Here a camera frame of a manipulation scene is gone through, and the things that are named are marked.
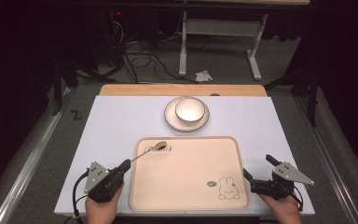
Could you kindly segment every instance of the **human hand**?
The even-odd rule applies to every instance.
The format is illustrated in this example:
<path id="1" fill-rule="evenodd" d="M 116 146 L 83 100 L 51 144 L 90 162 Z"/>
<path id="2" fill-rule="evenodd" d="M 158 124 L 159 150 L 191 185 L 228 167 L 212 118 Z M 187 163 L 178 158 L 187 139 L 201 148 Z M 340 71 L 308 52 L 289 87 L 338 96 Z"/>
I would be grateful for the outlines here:
<path id="1" fill-rule="evenodd" d="M 292 196 L 289 195 L 278 201 L 268 195 L 258 194 L 258 196 L 271 208 L 279 223 L 301 224 L 297 201 Z"/>
<path id="2" fill-rule="evenodd" d="M 115 196 L 113 196 L 112 200 L 108 203 L 96 203 L 94 200 L 87 197 L 86 213 L 89 224 L 111 224 L 113 222 L 117 213 L 117 202 L 123 187 L 124 184 L 121 185 Z"/>

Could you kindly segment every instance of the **gray floor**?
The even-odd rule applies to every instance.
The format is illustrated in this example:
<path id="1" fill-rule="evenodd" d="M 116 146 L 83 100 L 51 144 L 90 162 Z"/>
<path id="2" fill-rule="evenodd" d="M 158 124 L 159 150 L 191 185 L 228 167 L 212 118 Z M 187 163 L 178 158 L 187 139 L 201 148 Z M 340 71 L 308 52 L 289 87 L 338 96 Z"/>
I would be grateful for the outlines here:
<path id="1" fill-rule="evenodd" d="M 298 40 L 279 42 L 278 39 L 262 40 L 256 54 L 263 79 L 254 81 L 250 66 L 244 55 L 245 47 L 252 42 L 233 37 L 214 37 L 206 45 L 205 38 L 190 39 L 187 63 L 187 78 L 195 79 L 195 73 L 207 70 L 213 80 L 202 84 L 267 84 L 283 75 L 293 56 Z M 143 44 L 145 52 L 158 55 L 168 71 L 177 74 L 179 46 L 170 42 L 169 46 L 154 48 Z M 130 52 L 139 52 L 142 47 L 134 45 Z M 149 62 L 137 55 L 133 63 L 143 66 Z M 101 72 L 109 68 L 101 64 Z M 137 68 L 140 82 L 189 83 L 185 80 L 161 80 L 171 78 L 158 65 L 155 69 L 150 63 Z M 130 83 L 123 69 L 111 76 L 119 83 Z M 78 140 L 87 121 L 88 113 L 101 83 L 81 79 L 80 86 L 66 94 L 67 104 L 62 109 L 60 119 L 46 142 L 43 157 L 32 173 L 26 191 L 23 193 L 11 223 L 62 223 L 65 217 L 53 214 L 63 180 L 76 151 Z M 290 86 L 278 87 L 268 92 L 276 106 L 287 141 L 293 151 L 298 168 L 311 176 L 316 185 L 309 189 L 309 195 L 316 211 L 315 216 L 303 217 L 304 223 L 358 223 L 358 160 L 354 156 L 345 136 L 339 129 L 322 91 L 318 92 L 316 110 L 317 128 L 310 127 L 304 117 L 305 98 L 294 98 L 288 91 Z M 29 156 L 45 141 L 46 130 L 56 118 L 51 116 L 53 104 L 34 126 L 22 144 L 4 175 L 0 179 L 0 207 Z M 73 120 L 72 110 L 78 110 L 82 119 Z M 240 219 L 230 220 L 241 223 Z"/>

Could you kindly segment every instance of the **beige tray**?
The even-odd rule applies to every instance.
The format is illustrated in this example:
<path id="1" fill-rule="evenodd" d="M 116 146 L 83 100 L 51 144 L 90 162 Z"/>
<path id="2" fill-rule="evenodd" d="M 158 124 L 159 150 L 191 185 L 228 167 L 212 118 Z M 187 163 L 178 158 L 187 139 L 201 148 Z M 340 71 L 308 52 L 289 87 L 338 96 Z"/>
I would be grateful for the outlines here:
<path id="1" fill-rule="evenodd" d="M 237 142 L 232 137 L 144 138 L 133 165 L 130 204 L 136 211 L 240 209 L 249 204 Z"/>

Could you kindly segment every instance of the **cartoon rabbit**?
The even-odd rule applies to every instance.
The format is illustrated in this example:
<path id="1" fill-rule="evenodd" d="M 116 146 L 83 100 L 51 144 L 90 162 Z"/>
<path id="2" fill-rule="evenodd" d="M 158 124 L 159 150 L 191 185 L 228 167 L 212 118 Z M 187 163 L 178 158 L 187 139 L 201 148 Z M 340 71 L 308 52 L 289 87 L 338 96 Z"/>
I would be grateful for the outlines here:
<path id="1" fill-rule="evenodd" d="M 220 195 L 219 199 L 239 199 L 240 194 L 238 193 L 238 189 L 235 186 L 234 179 L 231 177 L 228 178 L 220 178 L 219 180 L 220 184 Z"/>

